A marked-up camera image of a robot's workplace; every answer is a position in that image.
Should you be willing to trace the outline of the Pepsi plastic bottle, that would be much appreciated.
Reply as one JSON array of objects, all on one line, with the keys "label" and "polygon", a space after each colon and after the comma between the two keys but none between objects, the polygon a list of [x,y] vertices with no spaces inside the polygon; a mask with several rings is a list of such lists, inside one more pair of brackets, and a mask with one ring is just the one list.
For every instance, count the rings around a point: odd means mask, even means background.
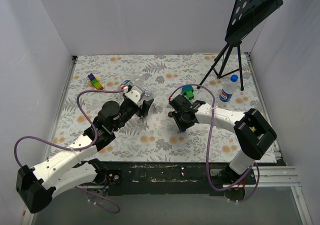
[{"label": "Pepsi plastic bottle", "polygon": [[222,90],[219,94],[219,99],[224,103],[229,102],[237,87],[238,80],[236,82],[232,82],[230,78],[228,81],[224,83]]}]

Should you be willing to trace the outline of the blue label bottle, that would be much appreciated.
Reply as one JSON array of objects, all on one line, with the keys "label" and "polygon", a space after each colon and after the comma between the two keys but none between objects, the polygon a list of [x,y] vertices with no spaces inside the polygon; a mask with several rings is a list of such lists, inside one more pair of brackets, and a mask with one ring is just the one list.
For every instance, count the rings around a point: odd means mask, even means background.
[{"label": "blue label bottle", "polygon": [[151,102],[151,103],[154,101],[154,95],[150,89],[147,88],[144,90],[142,101]]}]

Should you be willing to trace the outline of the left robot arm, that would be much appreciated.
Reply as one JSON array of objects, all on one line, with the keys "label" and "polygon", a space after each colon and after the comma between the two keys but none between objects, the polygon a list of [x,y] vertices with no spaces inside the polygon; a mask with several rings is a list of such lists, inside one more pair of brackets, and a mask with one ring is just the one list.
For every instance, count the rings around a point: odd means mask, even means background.
[{"label": "left robot arm", "polygon": [[107,101],[94,118],[94,126],[87,128],[67,150],[33,167],[22,165],[17,172],[15,189],[30,213],[40,212],[57,195],[78,185],[103,184],[107,168],[97,158],[86,159],[110,144],[116,138],[115,132],[133,116],[147,117],[153,102],[149,99],[135,104],[129,98],[121,104]]}]

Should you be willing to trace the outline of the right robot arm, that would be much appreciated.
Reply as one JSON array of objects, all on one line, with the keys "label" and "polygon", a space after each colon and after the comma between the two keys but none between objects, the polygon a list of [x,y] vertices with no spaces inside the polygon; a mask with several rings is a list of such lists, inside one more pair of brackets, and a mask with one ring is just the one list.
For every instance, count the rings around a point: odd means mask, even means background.
[{"label": "right robot arm", "polygon": [[245,171],[260,160],[277,139],[277,134],[264,116],[254,108],[243,111],[231,111],[212,107],[204,101],[190,103],[170,101],[174,109],[171,113],[180,131],[195,124],[208,124],[227,130],[236,135],[240,151],[231,160],[226,171],[227,180],[237,184],[245,177]]}]

